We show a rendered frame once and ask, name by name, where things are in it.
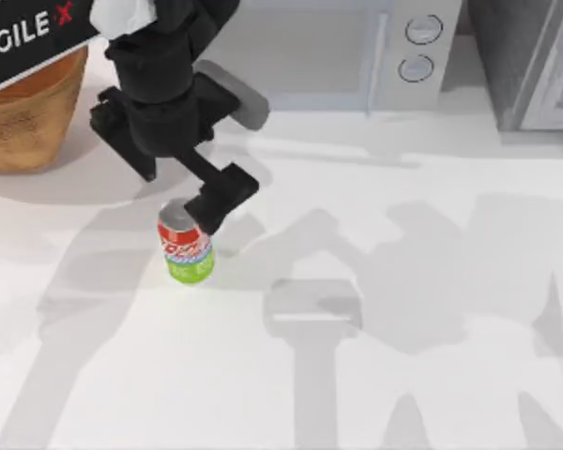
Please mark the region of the pale microwave oven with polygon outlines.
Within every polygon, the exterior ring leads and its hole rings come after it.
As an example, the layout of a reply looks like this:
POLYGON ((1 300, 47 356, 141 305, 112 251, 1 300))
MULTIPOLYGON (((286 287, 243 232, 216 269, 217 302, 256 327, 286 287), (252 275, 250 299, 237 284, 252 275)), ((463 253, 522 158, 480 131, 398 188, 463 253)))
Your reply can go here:
POLYGON ((464 0, 241 0, 203 57, 267 97, 276 111, 366 112, 379 14, 388 15, 374 112, 434 108, 464 0), (405 36, 408 22, 433 14, 444 24, 428 45, 405 36), (425 54, 433 75, 409 83, 404 58, 425 54))

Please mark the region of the brown wicker basket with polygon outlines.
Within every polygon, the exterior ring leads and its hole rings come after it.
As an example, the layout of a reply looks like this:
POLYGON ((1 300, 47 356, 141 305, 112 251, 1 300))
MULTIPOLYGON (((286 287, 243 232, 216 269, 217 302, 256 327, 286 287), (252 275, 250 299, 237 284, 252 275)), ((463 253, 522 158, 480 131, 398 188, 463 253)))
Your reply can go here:
POLYGON ((0 174, 28 173, 53 162, 72 121, 88 49, 51 63, 0 91, 0 174))

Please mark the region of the grey cabinet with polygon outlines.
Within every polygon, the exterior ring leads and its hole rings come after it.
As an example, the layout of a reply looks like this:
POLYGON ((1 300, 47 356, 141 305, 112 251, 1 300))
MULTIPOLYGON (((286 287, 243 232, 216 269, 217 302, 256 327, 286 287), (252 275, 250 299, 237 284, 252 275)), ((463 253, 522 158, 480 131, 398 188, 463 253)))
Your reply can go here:
POLYGON ((468 0, 497 127, 563 131, 563 0, 468 0))

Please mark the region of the round microwave knob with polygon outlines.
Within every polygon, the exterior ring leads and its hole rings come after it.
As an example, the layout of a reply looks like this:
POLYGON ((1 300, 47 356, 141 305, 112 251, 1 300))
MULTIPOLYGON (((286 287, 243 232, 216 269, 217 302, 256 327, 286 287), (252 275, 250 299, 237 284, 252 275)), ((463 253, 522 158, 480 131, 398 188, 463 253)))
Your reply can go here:
POLYGON ((433 75, 434 69, 432 58, 425 54, 417 54, 404 58, 398 65, 398 74, 406 83, 421 83, 433 75))
POLYGON ((415 45, 428 45, 442 35, 443 28, 443 22, 436 15, 422 15, 408 22, 405 27, 405 36, 415 45))

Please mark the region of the red white and green can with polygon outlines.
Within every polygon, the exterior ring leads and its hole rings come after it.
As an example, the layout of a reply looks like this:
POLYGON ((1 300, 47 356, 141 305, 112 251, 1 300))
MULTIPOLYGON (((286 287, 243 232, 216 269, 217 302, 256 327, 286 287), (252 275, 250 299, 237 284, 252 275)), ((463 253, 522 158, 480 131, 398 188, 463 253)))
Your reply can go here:
POLYGON ((182 198, 166 202, 158 214, 157 230, 170 275, 194 284, 212 273, 215 258, 210 236, 186 211, 185 203, 182 198))

